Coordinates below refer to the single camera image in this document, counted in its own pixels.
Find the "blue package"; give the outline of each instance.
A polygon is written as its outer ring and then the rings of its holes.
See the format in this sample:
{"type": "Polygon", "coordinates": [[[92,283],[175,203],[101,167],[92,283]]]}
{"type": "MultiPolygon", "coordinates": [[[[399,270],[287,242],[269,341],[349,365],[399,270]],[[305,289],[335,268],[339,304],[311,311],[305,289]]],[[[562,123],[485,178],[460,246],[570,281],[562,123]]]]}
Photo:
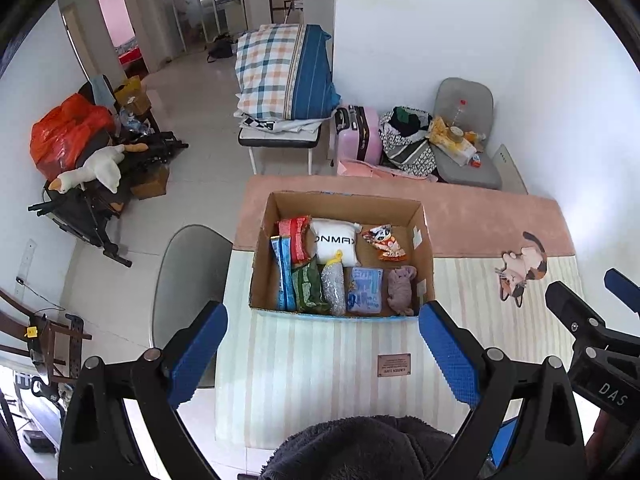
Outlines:
{"type": "Polygon", "coordinates": [[[291,279],[291,238],[289,236],[272,236],[271,247],[276,255],[278,270],[280,271],[278,310],[294,312],[296,310],[296,297],[293,292],[293,280],[291,279]]]}
{"type": "Polygon", "coordinates": [[[380,314],[382,310],[382,269],[353,267],[347,293],[347,310],[360,314],[380,314]]]}

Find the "green package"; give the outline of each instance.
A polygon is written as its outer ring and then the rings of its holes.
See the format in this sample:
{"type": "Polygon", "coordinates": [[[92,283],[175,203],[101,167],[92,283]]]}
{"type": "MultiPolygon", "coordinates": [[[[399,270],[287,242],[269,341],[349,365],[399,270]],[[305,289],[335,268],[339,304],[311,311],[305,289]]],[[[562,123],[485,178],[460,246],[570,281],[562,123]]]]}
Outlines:
{"type": "Polygon", "coordinates": [[[322,296],[318,259],[315,256],[308,263],[295,267],[291,277],[299,312],[312,314],[329,313],[330,306],[322,296]]]}

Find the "pink suitcase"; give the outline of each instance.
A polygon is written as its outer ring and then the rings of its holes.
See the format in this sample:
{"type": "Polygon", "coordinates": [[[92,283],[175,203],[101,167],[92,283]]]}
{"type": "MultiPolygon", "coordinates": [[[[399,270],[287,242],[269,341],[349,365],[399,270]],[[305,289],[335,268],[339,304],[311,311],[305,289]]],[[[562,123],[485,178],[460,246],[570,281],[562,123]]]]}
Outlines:
{"type": "Polygon", "coordinates": [[[378,133],[378,114],[373,108],[340,106],[332,126],[337,135],[337,161],[363,160],[377,165],[382,156],[382,140],[378,133]]]}

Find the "calico cat picture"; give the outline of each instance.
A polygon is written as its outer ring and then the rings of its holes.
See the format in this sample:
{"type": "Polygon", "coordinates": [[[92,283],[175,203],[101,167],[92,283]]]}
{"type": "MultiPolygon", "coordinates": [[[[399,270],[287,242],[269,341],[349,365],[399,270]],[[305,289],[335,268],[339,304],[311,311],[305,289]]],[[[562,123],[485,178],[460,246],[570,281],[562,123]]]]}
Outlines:
{"type": "Polygon", "coordinates": [[[504,253],[504,268],[495,269],[500,281],[500,300],[507,301],[508,298],[513,298],[518,307],[522,306],[527,280],[541,280],[546,275],[546,253],[542,243],[526,231],[522,236],[536,246],[523,247],[520,254],[504,253]]]}

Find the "pink plush toy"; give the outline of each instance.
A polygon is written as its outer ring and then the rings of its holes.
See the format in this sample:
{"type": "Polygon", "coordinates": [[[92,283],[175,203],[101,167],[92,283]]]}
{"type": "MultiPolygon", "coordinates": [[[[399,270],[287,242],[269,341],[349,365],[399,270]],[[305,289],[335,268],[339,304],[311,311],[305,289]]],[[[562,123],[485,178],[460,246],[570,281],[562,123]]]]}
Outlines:
{"type": "Polygon", "coordinates": [[[411,307],[411,280],[415,278],[415,267],[405,265],[389,272],[388,304],[400,316],[413,316],[411,307]]]}

